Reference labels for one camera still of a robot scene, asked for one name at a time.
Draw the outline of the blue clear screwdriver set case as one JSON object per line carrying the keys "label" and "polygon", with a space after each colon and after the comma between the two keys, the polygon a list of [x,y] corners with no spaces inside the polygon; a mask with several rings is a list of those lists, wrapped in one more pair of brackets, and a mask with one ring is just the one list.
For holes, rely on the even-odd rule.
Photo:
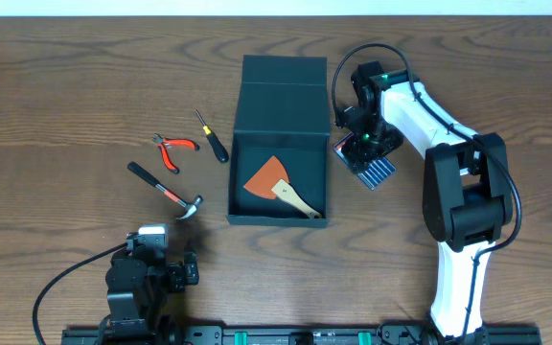
{"label": "blue clear screwdriver set case", "polygon": [[[353,134],[349,133],[333,146],[334,153],[348,168],[352,168],[352,164],[345,158],[342,153],[342,148],[352,137]],[[373,160],[364,172],[356,172],[356,176],[369,190],[375,191],[376,188],[394,174],[395,171],[396,167],[386,157],[383,157]]]}

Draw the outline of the small claw hammer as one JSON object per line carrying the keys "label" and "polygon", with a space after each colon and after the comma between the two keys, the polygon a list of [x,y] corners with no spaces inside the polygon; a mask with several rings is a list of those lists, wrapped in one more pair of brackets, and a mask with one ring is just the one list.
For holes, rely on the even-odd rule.
{"label": "small claw hammer", "polygon": [[174,192],[172,192],[170,189],[168,189],[165,185],[163,185],[156,177],[154,177],[151,173],[146,171],[143,167],[141,167],[136,162],[129,162],[127,164],[127,168],[143,179],[145,182],[147,182],[149,185],[151,185],[153,188],[160,191],[164,196],[166,196],[168,199],[172,200],[176,204],[178,204],[180,207],[182,207],[185,211],[185,213],[177,217],[177,220],[183,220],[188,219],[191,216],[193,216],[196,211],[199,208],[199,205],[203,202],[203,197],[201,195],[197,195],[192,202],[187,202],[180,196],[176,195]]}

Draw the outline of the orange scraper with wooden handle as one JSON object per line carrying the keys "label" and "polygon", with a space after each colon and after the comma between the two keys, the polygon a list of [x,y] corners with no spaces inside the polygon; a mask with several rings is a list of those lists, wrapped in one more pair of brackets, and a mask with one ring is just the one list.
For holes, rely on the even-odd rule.
{"label": "orange scraper with wooden handle", "polygon": [[309,219],[322,219],[323,215],[306,203],[289,183],[288,173],[282,162],[272,155],[243,185],[254,196],[280,199],[294,207]]}

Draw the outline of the black yellow screwdriver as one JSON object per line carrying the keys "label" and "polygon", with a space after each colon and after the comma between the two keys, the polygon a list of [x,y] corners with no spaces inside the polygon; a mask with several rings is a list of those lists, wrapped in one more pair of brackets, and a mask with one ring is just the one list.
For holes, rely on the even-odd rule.
{"label": "black yellow screwdriver", "polygon": [[226,148],[221,143],[221,141],[219,140],[215,132],[211,130],[210,127],[206,124],[206,122],[204,121],[203,117],[201,116],[200,112],[197,109],[195,110],[195,115],[197,116],[197,118],[202,124],[203,131],[213,150],[215,157],[220,163],[227,163],[229,161],[229,154]]}

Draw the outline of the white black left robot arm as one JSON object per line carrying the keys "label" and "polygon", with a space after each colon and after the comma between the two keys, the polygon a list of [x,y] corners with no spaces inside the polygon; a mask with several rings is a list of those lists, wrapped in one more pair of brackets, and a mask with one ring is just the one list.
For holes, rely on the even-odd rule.
{"label": "white black left robot arm", "polygon": [[109,338],[152,341],[171,337],[173,320],[164,312],[168,297],[199,282],[196,252],[186,246],[183,259],[170,263],[167,249],[139,245],[115,253],[106,273],[110,309]]}

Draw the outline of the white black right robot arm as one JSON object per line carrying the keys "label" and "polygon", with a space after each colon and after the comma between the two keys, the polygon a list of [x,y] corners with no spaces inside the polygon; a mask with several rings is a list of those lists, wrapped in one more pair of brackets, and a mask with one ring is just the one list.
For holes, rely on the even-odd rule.
{"label": "white black right robot arm", "polygon": [[409,142],[425,161],[422,211],[438,243],[438,279],[424,344],[482,344],[480,298],[489,248],[513,215],[503,140],[452,118],[416,76],[376,62],[351,76],[358,104],[336,111],[349,129],[334,151],[370,189],[395,169],[387,155]]}

